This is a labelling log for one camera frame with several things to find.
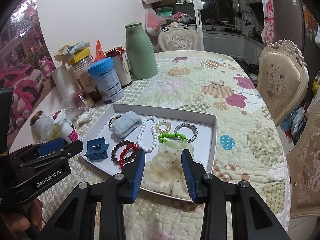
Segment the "white tray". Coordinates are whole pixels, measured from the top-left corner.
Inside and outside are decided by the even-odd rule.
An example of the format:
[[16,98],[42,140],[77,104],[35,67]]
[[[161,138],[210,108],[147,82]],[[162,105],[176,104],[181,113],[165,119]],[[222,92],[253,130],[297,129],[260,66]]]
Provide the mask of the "white tray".
[[[142,119],[152,115],[156,116],[158,121],[167,120],[171,123],[171,133],[173,133],[175,127],[183,122],[188,122],[195,125],[198,129],[198,136],[195,141],[191,144],[194,147],[194,157],[196,162],[200,162],[207,172],[212,172],[214,155],[217,143],[217,119],[215,115],[198,113],[186,110],[178,110],[178,109],[170,109],[163,107],[155,107],[155,106],[140,106],[140,105],[126,105],[126,104],[113,104],[108,110],[100,117],[100,119],[94,124],[94,126],[90,129],[83,140],[83,151],[80,153],[84,159],[88,162],[99,168],[100,170],[114,175],[116,173],[121,172],[121,169],[118,165],[114,165],[111,161],[111,151],[113,147],[122,141],[123,139],[129,140],[132,142],[136,142],[137,134],[140,131],[140,127],[136,128],[133,132],[131,132],[126,138],[119,138],[113,133],[109,127],[108,123],[111,118],[115,117],[117,114],[124,114],[128,111],[136,112]],[[149,147],[152,142],[152,134],[151,134],[151,126],[152,122],[147,122],[145,132],[142,135],[141,143],[142,145]],[[179,133],[183,133],[187,136],[187,138],[193,137],[193,133],[190,129],[182,127],[179,129]],[[106,143],[109,143],[109,147],[107,150],[108,158],[101,161],[90,161],[87,157],[85,157],[85,153],[87,152],[87,141],[104,137]],[[158,145],[151,153],[146,154],[146,162],[151,161],[151,159],[158,153]],[[140,187],[143,190],[153,192],[158,195],[189,201],[178,197],[173,197],[170,195],[162,194],[159,192],[151,191],[146,188]]]

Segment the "white wall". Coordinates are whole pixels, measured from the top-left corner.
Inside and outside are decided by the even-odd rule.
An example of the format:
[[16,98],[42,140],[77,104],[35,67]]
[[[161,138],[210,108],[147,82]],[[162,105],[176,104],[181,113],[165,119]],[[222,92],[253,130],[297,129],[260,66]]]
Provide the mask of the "white wall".
[[34,109],[31,116],[26,120],[26,122],[21,127],[17,137],[15,138],[11,148],[10,153],[16,150],[19,150],[22,147],[25,147],[29,144],[33,143],[40,143],[40,136],[36,134],[30,127],[30,120],[31,118],[38,112],[42,110],[45,115],[49,115],[51,111],[57,109],[59,104],[62,102],[62,97],[55,87],[46,97],[45,99],[39,104],[39,106]]
[[92,56],[96,42],[103,51],[125,46],[124,26],[142,22],[142,0],[37,0],[38,15],[45,43],[53,58],[64,44],[90,41]]

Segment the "water jug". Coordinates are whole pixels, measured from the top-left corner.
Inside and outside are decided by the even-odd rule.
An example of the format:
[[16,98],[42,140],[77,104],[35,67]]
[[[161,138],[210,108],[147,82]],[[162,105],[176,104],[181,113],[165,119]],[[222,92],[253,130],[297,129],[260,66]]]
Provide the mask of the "water jug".
[[146,79],[158,73],[152,43],[142,28],[142,23],[133,22],[125,26],[125,46],[135,79]]

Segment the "dining table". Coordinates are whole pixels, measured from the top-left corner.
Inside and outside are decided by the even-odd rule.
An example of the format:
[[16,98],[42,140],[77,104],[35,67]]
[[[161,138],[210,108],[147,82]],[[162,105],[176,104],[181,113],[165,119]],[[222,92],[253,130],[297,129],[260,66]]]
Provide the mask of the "dining table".
[[[180,50],[156,53],[155,57],[158,74],[134,80],[117,103],[215,115],[217,144],[212,174],[229,183],[247,180],[288,230],[291,191],[284,150],[268,108],[247,74],[232,57],[218,53]],[[80,139],[110,106],[95,105],[97,112],[78,130]],[[109,177],[79,155],[69,164],[71,174],[39,196],[45,221],[77,184],[100,183]],[[123,209],[128,240],[200,239],[204,204],[140,190],[135,203],[124,204]],[[97,205],[95,239],[99,239],[99,215]],[[230,203],[227,237],[232,239]]]

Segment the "chair back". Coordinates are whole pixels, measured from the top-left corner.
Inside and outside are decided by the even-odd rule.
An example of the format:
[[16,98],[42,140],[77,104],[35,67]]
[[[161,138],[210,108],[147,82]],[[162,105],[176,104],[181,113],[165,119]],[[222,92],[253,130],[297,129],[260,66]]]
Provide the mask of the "chair back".
[[292,189],[290,217],[320,217],[320,100],[286,158]]
[[158,37],[163,51],[198,50],[198,34],[182,23],[169,24]]
[[302,101],[308,87],[308,71],[301,51],[292,41],[266,46],[259,59],[257,90],[278,126]]

